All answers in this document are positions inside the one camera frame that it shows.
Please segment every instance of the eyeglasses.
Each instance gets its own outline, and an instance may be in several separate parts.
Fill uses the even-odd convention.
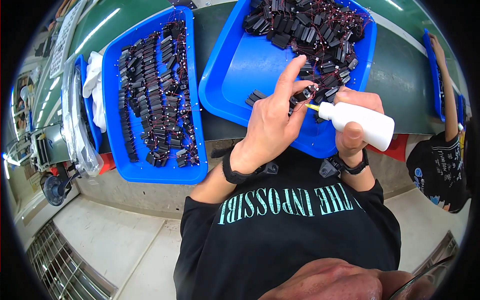
[[[425,290],[432,291],[431,288],[433,287],[436,289],[442,279],[445,277],[446,271],[452,265],[453,259],[455,258],[454,255],[449,256],[447,258],[442,259],[441,261],[437,262],[436,264],[428,267],[425,271],[418,274],[417,276],[413,277],[410,281],[400,287],[393,295],[389,298],[389,300],[414,300],[414,299],[425,299],[425,296],[430,295],[422,295]],[[420,287],[418,290],[417,283],[419,282],[420,278],[425,278],[430,282],[428,288]]]

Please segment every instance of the black wristwatch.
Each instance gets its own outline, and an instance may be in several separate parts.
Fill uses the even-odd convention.
[[[360,174],[368,166],[367,149],[363,148],[362,153],[363,158],[360,164],[354,168],[350,168],[345,164],[343,159],[340,158],[337,152],[331,157],[324,159],[319,173],[323,178],[338,176],[342,171],[351,175]]]
[[[227,153],[225,153],[225,155],[223,155],[223,159],[222,159],[223,175],[225,176],[225,179],[230,183],[241,184],[252,177],[257,177],[260,174],[277,174],[278,173],[278,165],[273,161],[262,165],[261,167],[259,167],[257,170],[255,170],[253,173],[250,173],[250,174],[242,174],[237,171],[232,171],[232,168],[230,167],[231,153],[232,153],[231,150],[228,151]]]

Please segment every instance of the hand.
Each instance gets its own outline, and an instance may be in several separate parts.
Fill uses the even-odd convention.
[[[437,64],[439,67],[446,67],[447,64],[445,62],[445,52],[440,46],[440,43],[438,42],[437,36],[433,35],[431,33],[428,33],[428,36],[430,37],[430,44],[432,46],[433,51],[435,52],[435,57],[437,58]]]
[[[294,58],[278,78],[273,95],[255,102],[247,135],[230,155],[232,171],[254,172],[280,155],[298,137],[307,107],[303,102],[298,103],[290,117],[288,109],[291,96],[314,84],[295,81],[306,60],[305,55]]]
[[[357,92],[341,86],[334,99],[335,104],[338,102],[363,106],[384,114],[382,101],[374,93]],[[363,159],[361,150],[367,145],[363,141],[363,128],[355,122],[347,123],[343,132],[336,131],[335,144],[338,155],[350,168],[358,166]]]

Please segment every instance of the yellow nozzle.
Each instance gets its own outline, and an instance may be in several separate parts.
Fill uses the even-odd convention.
[[[318,111],[318,109],[320,108],[320,106],[318,106],[318,105],[313,105],[313,104],[309,104],[309,103],[305,104],[305,106],[308,107],[308,108],[311,108],[311,109],[315,109],[316,111]]]

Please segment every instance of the person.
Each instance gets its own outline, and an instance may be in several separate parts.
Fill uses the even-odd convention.
[[[400,226],[370,167],[323,178],[321,159],[289,147],[307,110],[298,103],[288,117],[289,98],[313,84],[295,81],[305,61],[290,62],[255,102],[245,138],[186,197],[177,299],[387,299],[412,279],[397,271]],[[384,112],[377,94],[341,87],[339,101]],[[350,168],[365,145],[357,123],[336,132]],[[254,175],[273,160],[276,174]],[[409,294],[431,293],[427,284]]]
[[[428,33],[444,85],[445,131],[434,136],[410,135],[405,148],[408,174],[435,205],[451,213],[460,211],[468,199],[460,149],[460,127],[452,79],[445,53],[435,35]]]

